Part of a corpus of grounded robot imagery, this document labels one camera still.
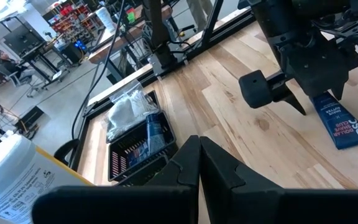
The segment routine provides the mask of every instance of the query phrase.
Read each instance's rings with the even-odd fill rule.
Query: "white container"
[[[92,183],[23,136],[14,134],[0,143],[0,218],[32,223],[35,200],[63,185]]]
[[[111,34],[113,34],[114,31],[116,30],[116,27],[114,26],[114,23],[112,22],[111,15],[110,15],[109,11],[105,7],[102,7],[100,9],[96,10],[96,15],[98,15],[100,21],[102,21],[106,30],[109,31]]]

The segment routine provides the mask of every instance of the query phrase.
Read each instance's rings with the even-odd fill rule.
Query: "gray floor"
[[[236,10],[236,7],[236,4],[231,4],[228,0],[224,2],[219,19]],[[195,23],[185,0],[181,0],[173,8],[173,16],[179,28]],[[53,52],[47,57],[54,61],[54,64],[59,61]],[[43,65],[39,64],[39,66],[47,73],[52,74]],[[0,104],[16,115],[25,113],[33,105],[37,105],[44,111],[45,115],[37,121],[40,124],[40,129],[33,138],[33,142],[53,154],[62,144],[71,139],[71,124],[87,94],[95,68],[96,65],[84,62],[81,66],[74,68],[61,83],[50,85],[48,91],[43,91],[33,98],[25,96],[28,86],[15,88],[12,83],[5,83],[0,87]],[[106,74],[107,72],[91,93],[91,97],[111,86],[105,77]],[[12,129],[10,125],[3,125],[3,121],[8,123],[12,120],[15,118],[7,116],[0,122],[3,130]]]

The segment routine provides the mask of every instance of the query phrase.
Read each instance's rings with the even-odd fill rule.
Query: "light wood tabletop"
[[[135,8],[135,18],[138,19],[141,17],[143,6],[138,6]],[[161,9],[162,12],[162,18],[168,19],[172,15],[172,8],[170,6],[164,6]],[[135,27],[132,27],[129,29],[128,33],[126,35],[127,39],[130,41],[134,41],[135,39],[139,38],[142,35],[142,28],[145,24],[145,21],[140,21],[138,24],[136,24]],[[105,40],[109,39],[113,34],[107,31],[106,29],[103,31],[102,36],[99,40],[99,43],[104,42]],[[125,38],[117,37],[115,44],[112,48],[112,52],[115,52],[116,50],[120,49],[123,45],[127,44],[127,40]],[[109,48],[111,46],[111,43],[105,44],[103,47],[98,49],[97,51],[93,52],[89,55],[88,60],[91,63],[99,63],[100,60],[105,59],[107,53],[109,52]]]
[[[358,146],[335,148],[309,98],[288,83],[307,116],[284,102],[252,109],[238,79],[257,69],[271,75],[279,66],[258,23],[212,47],[161,81],[156,91],[177,137],[207,136],[253,170],[284,188],[358,189]],[[358,68],[351,71],[342,105],[358,119]],[[108,145],[104,114],[90,122],[78,172],[97,185],[107,181]],[[208,223],[200,195],[200,223]]]

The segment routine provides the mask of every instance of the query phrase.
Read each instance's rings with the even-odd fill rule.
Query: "plastic bag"
[[[147,115],[159,111],[157,105],[147,101],[143,87],[137,80],[131,81],[110,96],[110,100],[114,106],[106,113],[105,118],[109,142],[144,121]]]

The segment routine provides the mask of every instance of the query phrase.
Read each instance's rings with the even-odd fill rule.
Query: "person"
[[[212,14],[211,0],[187,0],[187,5],[189,5],[191,15],[196,21],[198,32],[203,31],[207,25],[207,17],[205,17],[204,12],[207,16]]]
[[[34,69],[27,68],[26,66],[18,66],[15,60],[11,59],[9,55],[3,51],[0,51],[1,65],[10,73],[16,73],[17,79],[23,79],[25,77],[31,77],[37,72]]]

